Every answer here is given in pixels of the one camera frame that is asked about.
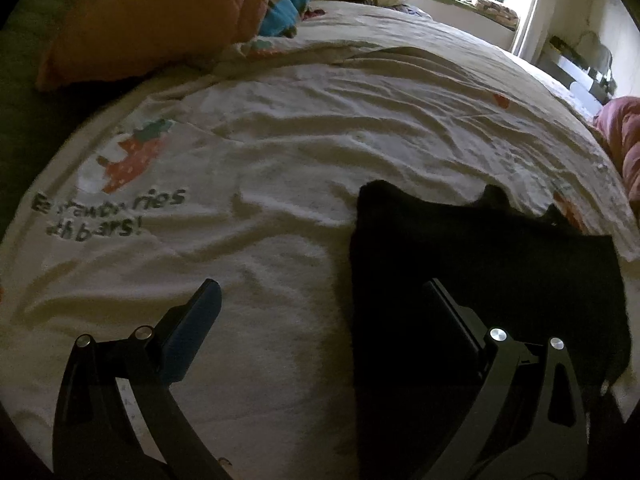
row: wall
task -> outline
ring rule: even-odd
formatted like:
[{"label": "wall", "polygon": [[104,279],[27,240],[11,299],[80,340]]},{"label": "wall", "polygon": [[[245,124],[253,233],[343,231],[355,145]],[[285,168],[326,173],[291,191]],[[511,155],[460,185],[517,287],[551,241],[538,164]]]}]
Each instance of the wall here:
[{"label": "wall", "polygon": [[593,0],[591,30],[611,51],[616,96],[640,97],[640,32],[620,0]]},{"label": "wall", "polygon": [[549,36],[558,36],[575,46],[580,41],[580,35],[589,30],[592,5],[593,0],[556,0]]},{"label": "wall", "polygon": [[407,3],[428,12],[437,22],[464,30],[504,50],[511,48],[515,32],[472,10],[435,0],[407,0]]},{"label": "wall", "polygon": [[640,32],[620,0],[558,0],[549,36],[571,46],[593,30],[613,56],[615,95],[640,96]]}]

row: silver screw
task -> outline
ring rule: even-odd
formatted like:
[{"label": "silver screw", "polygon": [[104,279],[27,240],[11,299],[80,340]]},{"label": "silver screw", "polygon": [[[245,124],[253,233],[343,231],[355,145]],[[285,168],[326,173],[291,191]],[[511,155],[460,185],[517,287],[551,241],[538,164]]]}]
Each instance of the silver screw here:
[{"label": "silver screw", "polygon": [[154,329],[152,329],[150,326],[147,326],[147,325],[139,326],[136,329],[136,339],[140,339],[140,341],[149,339],[153,332],[154,332]]},{"label": "silver screw", "polygon": [[91,336],[88,334],[82,334],[78,339],[76,339],[76,346],[79,348],[84,348],[91,342]]},{"label": "silver screw", "polygon": [[507,333],[501,328],[492,328],[491,332],[489,332],[489,335],[496,341],[504,341],[505,339],[507,339]]},{"label": "silver screw", "polygon": [[550,343],[556,350],[562,350],[564,348],[564,341],[559,337],[552,337]]}]

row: black metal arm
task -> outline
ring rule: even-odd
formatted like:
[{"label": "black metal arm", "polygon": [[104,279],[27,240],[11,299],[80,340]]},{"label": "black metal arm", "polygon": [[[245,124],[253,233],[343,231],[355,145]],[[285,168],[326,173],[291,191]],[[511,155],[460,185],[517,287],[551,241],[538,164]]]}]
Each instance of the black metal arm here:
[{"label": "black metal arm", "polygon": [[[60,388],[53,433],[53,464],[65,480],[230,480],[182,414],[168,385],[181,380],[222,304],[207,280],[155,329],[97,343],[81,335]],[[115,378],[129,380],[166,464],[147,456],[124,410]]]},{"label": "black metal arm", "polygon": [[551,338],[540,346],[514,341],[500,328],[487,330],[438,280],[425,285],[424,295],[439,319],[453,320],[448,334],[466,346],[466,360],[475,361],[481,372],[484,360],[485,378],[447,447],[415,480],[583,478],[586,418],[562,340]]}]

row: white bedsheet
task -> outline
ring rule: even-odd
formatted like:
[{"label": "white bedsheet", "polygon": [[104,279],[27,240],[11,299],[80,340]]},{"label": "white bedsheet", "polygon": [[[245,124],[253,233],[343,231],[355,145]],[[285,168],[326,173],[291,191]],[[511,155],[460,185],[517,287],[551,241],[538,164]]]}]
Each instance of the white bedsheet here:
[{"label": "white bedsheet", "polygon": [[540,70],[537,66],[533,66],[531,63],[524,61],[523,59],[514,56],[511,52],[504,52],[517,65],[526,70],[529,75],[540,81],[547,90],[549,90],[556,99],[558,99],[565,106],[574,111],[574,115],[577,114],[583,124],[593,124],[593,114],[584,107],[580,99],[578,99],[566,86],[561,82],[552,78],[548,73]]},{"label": "white bedsheet", "polygon": [[[80,128],[25,195],[0,246],[0,399],[47,463],[76,336],[155,324],[212,277],[222,314],[172,386],[200,437],[246,480],[356,478],[348,248],[373,179],[452,204],[498,184],[533,214],[561,190],[590,232],[614,237],[640,330],[638,228],[580,122],[468,34],[321,7],[294,40],[261,38],[209,75],[143,84]],[[160,119],[159,136],[132,137]],[[634,342],[623,411],[638,357]]]}]

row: blue cloth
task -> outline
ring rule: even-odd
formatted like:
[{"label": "blue cloth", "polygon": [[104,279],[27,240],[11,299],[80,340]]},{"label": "blue cloth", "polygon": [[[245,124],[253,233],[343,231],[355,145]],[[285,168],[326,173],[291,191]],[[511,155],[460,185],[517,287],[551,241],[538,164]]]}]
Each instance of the blue cloth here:
[{"label": "blue cloth", "polygon": [[293,35],[296,23],[310,0],[269,0],[267,13],[260,24],[260,36]]}]

